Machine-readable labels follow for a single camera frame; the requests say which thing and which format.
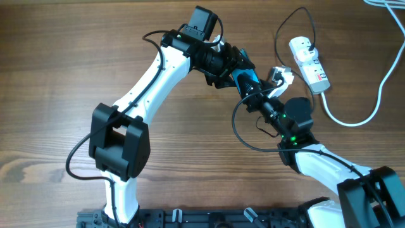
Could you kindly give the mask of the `blue screen Galaxy smartphone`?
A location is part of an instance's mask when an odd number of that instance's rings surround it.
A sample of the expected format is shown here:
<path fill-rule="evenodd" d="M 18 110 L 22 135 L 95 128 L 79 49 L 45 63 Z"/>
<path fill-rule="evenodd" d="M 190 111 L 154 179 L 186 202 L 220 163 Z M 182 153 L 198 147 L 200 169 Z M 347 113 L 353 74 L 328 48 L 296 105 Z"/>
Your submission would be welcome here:
<path fill-rule="evenodd" d="M 257 91 L 261 87 L 259 78 L 253 68 L 236 68 L 231 75 L 241 98 Z"/>

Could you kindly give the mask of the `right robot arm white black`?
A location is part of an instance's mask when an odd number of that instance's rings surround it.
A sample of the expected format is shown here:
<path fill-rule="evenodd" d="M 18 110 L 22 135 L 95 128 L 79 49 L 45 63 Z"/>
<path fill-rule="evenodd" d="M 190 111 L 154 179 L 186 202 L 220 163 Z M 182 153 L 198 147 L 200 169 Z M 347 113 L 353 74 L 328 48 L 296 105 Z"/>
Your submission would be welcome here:
<path fill-rule="evenodd" d="M 281 103 L 275 95 L 286 85 L 284 73 L 265 83 L 252 73 L 240 73 L 235 83 L 240 105 L 258 111 L 280 135 L 275 151 L 297 173 L 317 180 L 338 197 L 310 203 L 305 209 L 312 227 L 404 227 L 404 186 L 389 167 L 372 169 L 329 151 L 311 133 L 313 120 L 306 98 Z"/>

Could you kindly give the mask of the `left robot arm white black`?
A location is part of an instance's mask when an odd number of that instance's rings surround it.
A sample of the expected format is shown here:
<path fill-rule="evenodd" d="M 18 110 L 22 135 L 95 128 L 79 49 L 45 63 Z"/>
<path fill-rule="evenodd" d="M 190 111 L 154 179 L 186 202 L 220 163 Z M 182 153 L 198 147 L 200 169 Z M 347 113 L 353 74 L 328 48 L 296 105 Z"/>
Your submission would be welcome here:
<path fill-rule="evenodd" d="M 130 227 L 137 221 L 137 176 L 151 153 L 149 125 L 171 90 L 191 71 L 204 74 L 217 89 L 235 86 L 230 74 L 241 62 L 239 50 L 218 35 L 209 41 L 221 19 L 196 6 L 178 29 L 164 30 L 154 63 L 136 85 L 113 106 L 99 104 L 92 114 L 89 156 L 106 183 L 103 222 Z"/>

